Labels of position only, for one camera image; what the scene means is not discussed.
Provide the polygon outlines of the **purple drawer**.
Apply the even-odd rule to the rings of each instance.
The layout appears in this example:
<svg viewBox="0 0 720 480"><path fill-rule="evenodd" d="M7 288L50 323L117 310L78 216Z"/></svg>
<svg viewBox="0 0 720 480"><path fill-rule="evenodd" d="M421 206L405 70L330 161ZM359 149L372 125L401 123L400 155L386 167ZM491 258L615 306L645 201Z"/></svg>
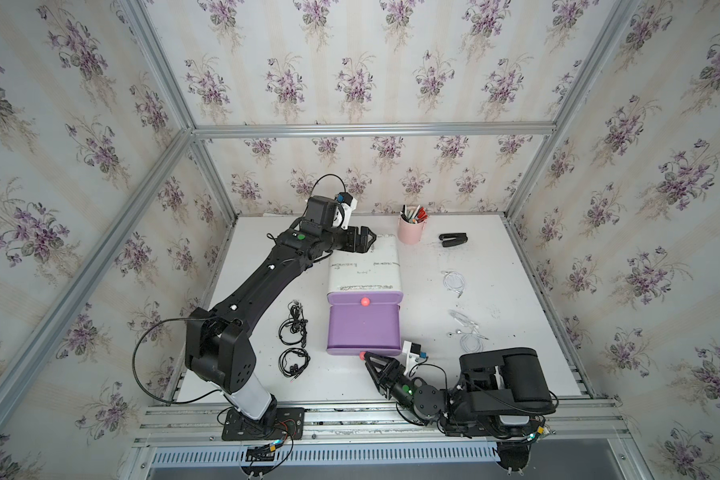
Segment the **purple drawer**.
<svg viewBox="0 0 720 480"><path fill-rule="evenodd" d="M398 304L335 305L330 308L326 351L335 356L402 351Z"/></svg>
<svg viewBox="0 0 720 480"><path fill-rule="evenodd" d="M403 292L398 290L335 291L327 295L328 303L332 306L399 305L402 299Z"/></svg>

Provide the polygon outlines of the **purple top drawer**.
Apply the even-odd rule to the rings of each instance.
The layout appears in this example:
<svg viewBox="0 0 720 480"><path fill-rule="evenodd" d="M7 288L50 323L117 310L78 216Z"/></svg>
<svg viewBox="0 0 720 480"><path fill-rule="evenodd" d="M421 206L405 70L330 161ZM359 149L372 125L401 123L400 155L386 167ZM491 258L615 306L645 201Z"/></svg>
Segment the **purple top drawer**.
<svg viewBox="0 0 720 480"><path fill-rule="evenodd" d="M328 303L332 306L399 305L402 299L403 292L398 290L335 291L327 295Z"/></svg>

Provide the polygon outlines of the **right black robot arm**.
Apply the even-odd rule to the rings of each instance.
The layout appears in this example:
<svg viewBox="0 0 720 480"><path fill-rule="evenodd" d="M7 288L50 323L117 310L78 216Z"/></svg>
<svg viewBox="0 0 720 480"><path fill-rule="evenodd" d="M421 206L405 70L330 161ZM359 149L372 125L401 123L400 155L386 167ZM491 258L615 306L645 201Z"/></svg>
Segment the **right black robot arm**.
<svg viewBox="0 0 720 480"><path fill-rule="evenodd" d="M452 386L437 388L395 358L363 352L380 395L395 402L407 423L435 427L449 437L535 442L558 397L549 389L537 352L528 347L467 353Z"/></svg>

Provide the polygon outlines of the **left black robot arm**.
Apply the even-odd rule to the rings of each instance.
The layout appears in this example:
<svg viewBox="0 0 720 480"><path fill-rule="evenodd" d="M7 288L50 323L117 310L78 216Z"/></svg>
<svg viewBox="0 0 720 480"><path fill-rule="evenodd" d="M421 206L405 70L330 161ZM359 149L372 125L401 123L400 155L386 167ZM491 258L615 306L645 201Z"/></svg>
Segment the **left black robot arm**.
<svg viewBox="0 0 720 480"><path fill-rule="evenodd" d="M303 214L272 238L258 268L212 308L196 308L187 320L186 368L216 385L245 420L264 427L275 423L277 400L254 374L256 354L250 337L283 290L335 251L368 252L376 234L350 224L357 200L348 192L312 196Z"/></svg>

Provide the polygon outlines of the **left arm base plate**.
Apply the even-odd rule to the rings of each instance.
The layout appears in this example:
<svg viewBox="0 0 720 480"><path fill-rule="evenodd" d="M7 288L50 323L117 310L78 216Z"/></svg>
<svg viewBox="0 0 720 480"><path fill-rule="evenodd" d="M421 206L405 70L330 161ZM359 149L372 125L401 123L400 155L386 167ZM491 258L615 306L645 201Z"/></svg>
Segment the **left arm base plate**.
<svg viewBox="0 0 720 480"><path fill-rule="evenodd" d="M234 407L224 413L221 439L223 441L300 440L305 424L304 408L270 408L259 420L244 416Z"/></svg>

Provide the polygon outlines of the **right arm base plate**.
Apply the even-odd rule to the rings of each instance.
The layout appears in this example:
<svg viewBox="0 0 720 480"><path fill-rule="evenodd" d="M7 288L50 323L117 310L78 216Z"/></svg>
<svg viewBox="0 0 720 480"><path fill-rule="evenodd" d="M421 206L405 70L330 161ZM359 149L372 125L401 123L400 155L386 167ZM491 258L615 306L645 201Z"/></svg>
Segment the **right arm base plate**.
<svg viewBox="0 0 720 480"><path fill-rule="evenodd" d="M545 427L539 427L535 432L518 441L503 441L496 445L497 464L508 474L523 474L527 467L531 450L535 443L547 434Z"/></svg>

